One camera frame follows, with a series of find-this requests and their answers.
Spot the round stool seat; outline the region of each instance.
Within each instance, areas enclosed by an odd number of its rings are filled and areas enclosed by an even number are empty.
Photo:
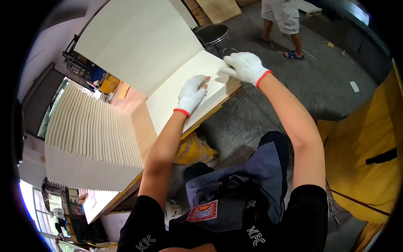
[[[229,29],[223,24],[213,24],[206,26],[196,32],[196,35],[204,42],[205,46],[212,46],[225,39],[229,34]]]

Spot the white shorts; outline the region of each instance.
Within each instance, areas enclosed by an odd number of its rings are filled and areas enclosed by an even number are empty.
[[[290,0],[262,0],[262,18],[276,21],[285,34],[299,32],[299,12],[297,2]]]

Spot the bare leg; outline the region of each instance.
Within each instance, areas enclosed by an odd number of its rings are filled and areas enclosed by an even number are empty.
[[[270,29],[272,28],[273,22],[267,19],[263,19],[263,34],[261,36],[262,39],[266,41],[270,41],[269,39],[269,33]]]
[[[297,57],[302,57],[302,44],[301,44],[301,37],[299,36],[299,33],[291,35],[291,38],[293,39],[293,42],[295,45],[295,55]]]

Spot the person walking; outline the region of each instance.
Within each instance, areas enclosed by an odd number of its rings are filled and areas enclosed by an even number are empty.
[[[270,42],[269,33],[273,22],[279,30],[289,34],[295,50],[284,52],[286,58],[303,60],[301,37],[299,36],[299,12],[295,0],[262,0],[263,34],[262,39]]]

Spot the white bucket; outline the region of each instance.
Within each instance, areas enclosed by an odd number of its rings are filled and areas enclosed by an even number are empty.
[[[165,225],[169,227],[169,220],[181,216],[182,207],[177,200],[168,199],[165,204]]]

